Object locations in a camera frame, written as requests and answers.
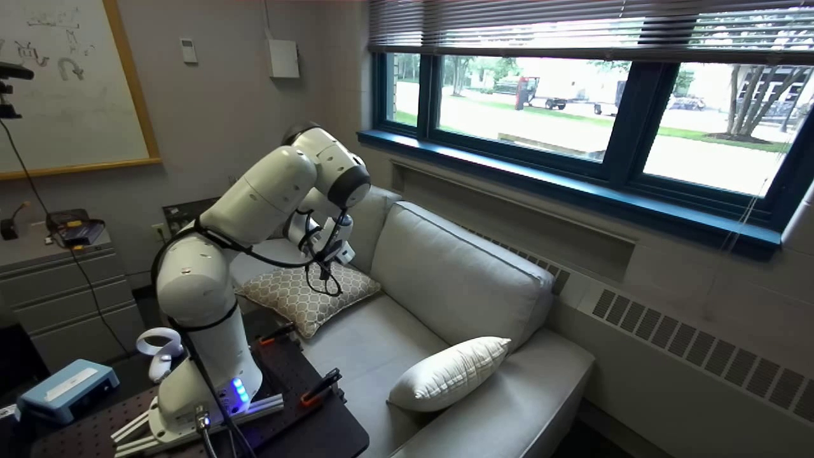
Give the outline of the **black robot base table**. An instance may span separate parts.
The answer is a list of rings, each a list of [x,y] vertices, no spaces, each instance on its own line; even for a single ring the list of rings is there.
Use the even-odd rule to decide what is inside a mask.
[[[228,429],[214,430],[212,444],[219,458],[360,458],[370,449],[370,435],[350,412],[340,384],[322,404],[298,404],[300,395],[324,376],[295,338],[277,337],[263,345],[261,369],[265,384],[257,399],[284,399],[284,404],[249,421],[238,418],[235,444]],[[153,389],[107,397],[81,421],[39,437],[31,458],[114,458],[113,434],[145,412],[153,397]]]

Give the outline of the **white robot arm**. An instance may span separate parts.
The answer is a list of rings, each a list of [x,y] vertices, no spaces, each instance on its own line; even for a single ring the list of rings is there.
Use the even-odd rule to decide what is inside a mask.
[[[149,409],[113,434],[114,458],[153,457],[221,429],[263,418],[265,375],[240,310],[231,263],[245,254],[275,267],[351,263],[356,206],[371,189],[364,160],[324,127],[290,136],[261,159],[153,263],[159,306],[181,333],[184,362]]]

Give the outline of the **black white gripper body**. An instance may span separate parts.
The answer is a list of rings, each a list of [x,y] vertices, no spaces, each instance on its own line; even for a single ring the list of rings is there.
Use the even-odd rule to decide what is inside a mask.
[[[355,219],[346,211],[329,216],[324,224],[318,224],[312,211],[298,211],[295,229],[298,250],[322,267],[322,277],[331,275],[333,263],[350,266],[356,257],[350,243]]]

